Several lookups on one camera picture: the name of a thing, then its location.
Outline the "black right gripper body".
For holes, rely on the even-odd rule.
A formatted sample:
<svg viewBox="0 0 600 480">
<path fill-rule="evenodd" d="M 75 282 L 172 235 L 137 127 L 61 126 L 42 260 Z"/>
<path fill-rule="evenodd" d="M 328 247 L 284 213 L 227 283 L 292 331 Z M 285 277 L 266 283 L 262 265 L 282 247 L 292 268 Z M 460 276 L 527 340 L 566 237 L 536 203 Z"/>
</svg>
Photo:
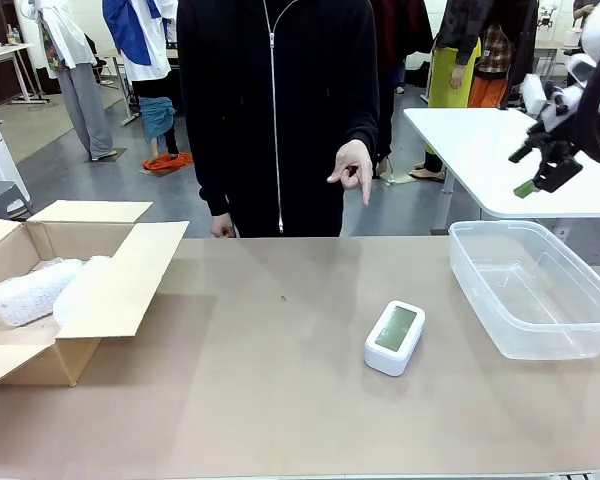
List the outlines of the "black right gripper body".
<svg viewBox="0 0 600 480">
<path fill-rule="evenodd" d="M 562 122 L 552 130 L 548 130 L 544 122 L 537 122 L 529 128 L 529 140 L 540 150 L 543 160 L 574 156 L 580 151 L 572 122 Z"/>
</svg>

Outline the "person's left hand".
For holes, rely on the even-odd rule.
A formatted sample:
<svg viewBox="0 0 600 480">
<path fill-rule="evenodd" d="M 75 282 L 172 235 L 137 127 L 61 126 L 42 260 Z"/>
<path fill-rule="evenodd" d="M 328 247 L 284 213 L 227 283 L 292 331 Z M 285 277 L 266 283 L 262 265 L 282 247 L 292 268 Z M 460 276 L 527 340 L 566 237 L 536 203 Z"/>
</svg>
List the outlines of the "person's left hand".
<svg viewBox="0 0 600 480">
<path fill-rule="evenodd" d="M 362 203 L 369 205 L 373 165 L 366 145 L 359 139 L 344 144 L 336 153 L 335 167 L 328 183 L 340 183 L 345 190 L 359 189 Z"/>
</svg>

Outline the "person's right hand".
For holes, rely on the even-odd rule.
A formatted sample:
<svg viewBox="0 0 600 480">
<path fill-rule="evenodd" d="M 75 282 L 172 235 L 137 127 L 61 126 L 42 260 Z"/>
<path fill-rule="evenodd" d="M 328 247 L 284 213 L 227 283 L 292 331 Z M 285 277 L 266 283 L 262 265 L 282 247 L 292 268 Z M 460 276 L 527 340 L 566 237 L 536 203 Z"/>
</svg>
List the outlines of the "person's right hand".
<svg viewBox="0 0 600 480">
<path fill-rule="evenodd" d="M 211 234 L 215 238 L 235 238 L 234 223 L 228 213 L 212 217 Z"/>
</svg>

